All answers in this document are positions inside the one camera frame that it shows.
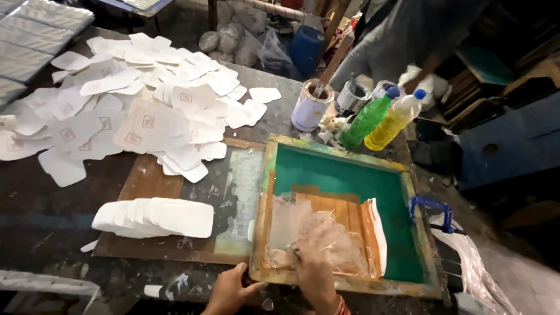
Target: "yellow plastic bottle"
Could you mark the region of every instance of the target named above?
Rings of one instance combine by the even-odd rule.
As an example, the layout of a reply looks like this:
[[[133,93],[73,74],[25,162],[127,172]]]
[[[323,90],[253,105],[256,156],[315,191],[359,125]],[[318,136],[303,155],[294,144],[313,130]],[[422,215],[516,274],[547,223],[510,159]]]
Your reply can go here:
[[[380,151],[396,137],[422,110],[424,90],[418,89],[413,95],[398,99],[387,112],[385,119],[363,140],[370,150]]]

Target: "workbench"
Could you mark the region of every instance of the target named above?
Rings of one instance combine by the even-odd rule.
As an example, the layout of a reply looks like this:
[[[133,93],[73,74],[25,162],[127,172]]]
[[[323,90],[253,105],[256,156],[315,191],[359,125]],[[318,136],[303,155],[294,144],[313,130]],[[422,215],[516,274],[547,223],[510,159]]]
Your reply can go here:
[[[128,38],[123,34],[90,27],[69,50],[90,57],[86,39],[96,36],[106,39]],[[270,133],[297,138],[300,133],[291,125],[290,116],[302,83],[235,64],[226,66],[238,71],[238,79],[242,85],[248,88],[276,87],[282,98],[267,104],[268,110],[254,127],[245,126],[236,130],[226,128],[225,137],[257,143],[265,143]],[[49,65],[32,82],[30,91],[37,87],[52,87],[51,73],[56,70]],[[247,97],[248,94],[240,101],[243,103]],[[413,181],[418,194],[445,201],[454,210],[468,207],[454,187],[442,184],[441,177],[413,166],[406,145],[406,134],[411,134],[410,130],[399,134],[386,149],[376,152],[375,156],[410,166],[414,170]],[[372,153],[364,148],[362,150],[364,153]],[[3,205],[0,210],[0,270],[91,281],[98,284],[102,295],[107,297],[141,298],[144,297],[144,286],[154,284],[171,288],[172,296],[160,294],[162,299],[207,302],[211,285],[220,272],[232,268],[231,265],[91,257],[91,252],[80,252],[82,246],[99,237],[100,232],[91,229],[96,211],[104,203],[117,200],[137,157],[137,154],[123,152],[100,161],[86,160],[86,179],[65,188],[59,188],[43,172],[36,155],[1,162],[0,178],[3,184],[0,187],[0,200]],[[196,192],[209,194],[209,189],[210,187],[197,187]],[[85,264],[88,268],[82,276],[80,272]],[[173,289],[176,287],[173,283],[179,275],[188,276],[187,285],[183,285],[180,290]],[[275,303],[279,311],[302,305],[301,294],[296,287],[275,286],[273,291],[280,296],[280,301],[285,302]],[[438,314],[454,313],[450,308],[444,307],[441,300],[341,294],[353,312],[359,311],[362,314],[416,315],[428,314],[432,310],[435,313],[436,309],[439,310]]]

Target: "screen printing frame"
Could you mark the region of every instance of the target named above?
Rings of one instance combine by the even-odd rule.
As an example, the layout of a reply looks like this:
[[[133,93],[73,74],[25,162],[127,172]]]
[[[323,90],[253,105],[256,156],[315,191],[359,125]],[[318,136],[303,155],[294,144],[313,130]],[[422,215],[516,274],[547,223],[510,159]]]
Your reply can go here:
[[[268,238],[268,233],[265,233],[265,229],[270,229],[271,209],[269,203],[273,195],[274,180],[276,178],[276,157],[279,143],[289,146],[291,150],[306,154],[352,163],[367,168],[398,173],[400,174],[405,204],[407,205],[408,200],[416,195],[410,170],[400,163],[340,150],[301,139],[279,136],[273,133],[270,134],[268,140],[260,181],[259,203],[254,225],[253,250],[249,261],[249,275],[255,281],[297,285],[297,275],[294,270],[266,268],[264,251],[262,250],[268,243],[266,239]],[[415,209],[414,215],[416,217],[416,225],[410,226],[410,229],[414,240],[414,246],[422,265],[424,283],[419,284],[360,276],[349,277],[335,274],[336,289],[358,293],[409,295],[412,297],[442,299],[446,290],[442,287],[438,279],[435,261],[437,255],[430,245],[430,236],[428,236],[426,232],[427,220],[424,218],[419,207]]]

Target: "paint can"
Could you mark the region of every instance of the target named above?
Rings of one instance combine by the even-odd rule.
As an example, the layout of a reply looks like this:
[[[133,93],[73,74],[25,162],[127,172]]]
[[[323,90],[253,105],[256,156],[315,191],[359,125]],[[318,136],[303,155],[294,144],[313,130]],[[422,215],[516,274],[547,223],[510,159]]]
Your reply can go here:
[[[330,85],[324,85],[324,90],[318,98],[313,96],[315,89],[321,85],[317,78],[304,82],[292,113],[292,124],[301,131],[311,132],[317,128],[327,107],[334,100],[334,91]]]
[[[349,86],[350,80],[344,84],[334,103],[334,108],[344,117],[359,113],[371,98],[371,91],[367,86],[356,82],[355,94],[350,92]]]

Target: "blue bottle cap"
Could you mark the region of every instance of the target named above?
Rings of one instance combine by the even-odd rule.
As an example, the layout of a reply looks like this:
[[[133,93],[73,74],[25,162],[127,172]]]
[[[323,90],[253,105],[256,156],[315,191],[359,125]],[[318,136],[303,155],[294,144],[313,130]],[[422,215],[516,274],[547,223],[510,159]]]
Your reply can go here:
[[[414,95],[414,97],[416,99],[421,100],[421,99],[426,97],[426,91],[424,91],[422,89],[418,89],[418,90],[414,91],[414,94],[412,94],[412,95]]]
[[[387,95],[388,98],[390,98],[391,100],[396,99],[400,96],[400,92],[399,89],[397,89],[396,87],[392,86],[390,87],[387,92],[385,93],[385,95]]]

